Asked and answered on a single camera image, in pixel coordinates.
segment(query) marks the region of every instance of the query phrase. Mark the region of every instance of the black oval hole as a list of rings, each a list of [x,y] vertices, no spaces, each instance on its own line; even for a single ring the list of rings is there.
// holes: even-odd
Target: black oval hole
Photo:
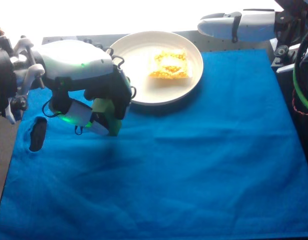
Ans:
[[[38,117],[32,131],[30,132],[29,150],[36,152],[41,150],[45,140],[47,120],[43,117]]]

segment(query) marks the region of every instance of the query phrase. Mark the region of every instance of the blue tablecloth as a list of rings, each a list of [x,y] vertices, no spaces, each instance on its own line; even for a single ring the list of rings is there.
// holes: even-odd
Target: blue tablecloth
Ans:
[[[76,136],[53,118],[43,148],[29,151],[51,96],[33,90],[0,240],[308,236],[308,166],[266,52],[202,55],[201,82],[181,106],[132,109],[116,138]]]

